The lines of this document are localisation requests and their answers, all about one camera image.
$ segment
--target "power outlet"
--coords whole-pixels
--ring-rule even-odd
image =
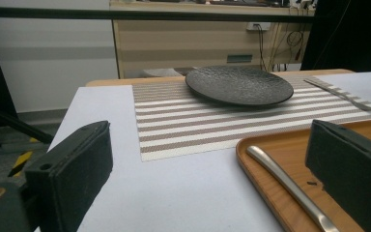
[[[248,22],[246,24],[246,30],[247,31],[259,31],[258,25],[261,27],[263,31],[268,31],[271,28],[270,22]]]

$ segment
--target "black plate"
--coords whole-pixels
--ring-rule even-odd
[[[207,98],[239,105],[275,104],[294,94],[294,88],[285,79],[244,66],[196,69],[186,75],[185,83]]]

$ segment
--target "striped placemat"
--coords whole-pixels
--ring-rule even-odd
[[[248,136],[309,128],[313,119],[338,124],[371,119],[371,111],[303,81],[309,77],[284,76],[293,85],[294,95],[262,108],[209,101],[192,93],[184,82],[135,84],[141,159],[232,148]]]

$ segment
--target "wooden tray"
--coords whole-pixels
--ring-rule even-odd
[[[343,125],[371,139],[371,121]],[[363,231],[357,223],[323,190],[323,185],[305,167],[310,130],[248,137],[237,145],[237,157],[251,182],[259,190],[275,216],[287,231],[320,231],[298,202],[273,176],[252,159],[246,148],[258,146],[266,151],[291,176],[297,185],[343,231]]]

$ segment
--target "gray floor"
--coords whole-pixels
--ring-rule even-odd
[[[20,114],[19,118],[46,133],[54,135],[58,130],[66,110],[33,112]],[[25,183],[24,174],[10,176],[18,157],[26,152],[32,155],[26,161],[26,167],[34,160],[46,154],[49,144],[43,144],[30,136],[9,127],[0,128],[0,182],[11,182],[19,186]]]

